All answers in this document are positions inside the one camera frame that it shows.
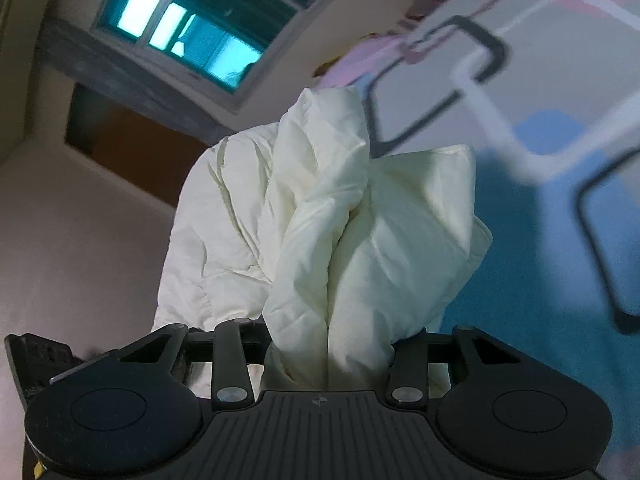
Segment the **window frame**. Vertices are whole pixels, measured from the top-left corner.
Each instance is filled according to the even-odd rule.
[[[166,8],[173,0],[159,0],[154,12],[146,24],[142,35],[135,41],[130,42],[123,36],[111,32],[101,26],[103,14],[108,8],[110,0],[102,0],[98,13],[91,26],[91,34],[102,43],[110,46],[114,50],[123,54],[135,62],[139,62],[147,69],[155,68],[170,79],[165,79],[169,84],[171,79],[196,91],[198,94],[214,101],[226,111],[237,114],[240,108],[251,94],[258,88],[260,83],[267,77],[268,73],[279,61],[286,50],[299,38],[301,33],[310,25],[315,17],[332,0],[311,0],[307,7],[295,0],[281,0],[296,10],[293,18],[285,25],[267,49],[262,53],[262,57],[242,80],[235,92],[231,93],[224,89],[224,86],[217,84],[211,78],[206,77],[186,64],[168,56],[163,51],[150,46],[151,39],[158,23],[162,19]]]

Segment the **white rounded square outline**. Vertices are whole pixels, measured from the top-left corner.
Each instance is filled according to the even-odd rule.
[[[540,0],[492,34],[502,38],[510,28],[557,0]],[[640,32],[640,17],[622,9],[610,0],[580,0]],[[508,165],[511,174],[521,182],[544,184],[570,170],[590,153],[603,148],[640,124],[640,89],[613,105],[578,139],[558,152],[539,155],[530,152],[516,137],[508,120],[500,113],[482,85],[473,78],[471,69],[482,58],[485,48],[479,46],[464,57],[451,72],[454,86],[463,94],[465,104],[484,129],[487,139]]]

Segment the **logo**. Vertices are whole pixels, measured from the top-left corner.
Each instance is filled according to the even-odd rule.
[[[324,406],[326,403],[329,402],[329,400],[323,396],[317,396],[314,399],[311,399],[311,402],[314,403],[316,406]]]

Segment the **white cloth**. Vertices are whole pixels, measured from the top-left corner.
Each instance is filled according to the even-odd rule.
[[[369,160],[352,88],[305,90],[280,123],[207,150],[181,193],[154,329],[213,330],[263,314],[273,338],[250,367],[263,388],[351,390],[380,380],[392,343],[427,327],[492,236],[474,216],[470,148]],[[432,368],[430,386],[447,389]],[[192,389],[208,397],[210,368]]]

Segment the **window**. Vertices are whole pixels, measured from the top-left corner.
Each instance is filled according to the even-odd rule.
[[[213,81],[241,85],[287,23],[313,0],[108,0],[98,26],[140,53]]]

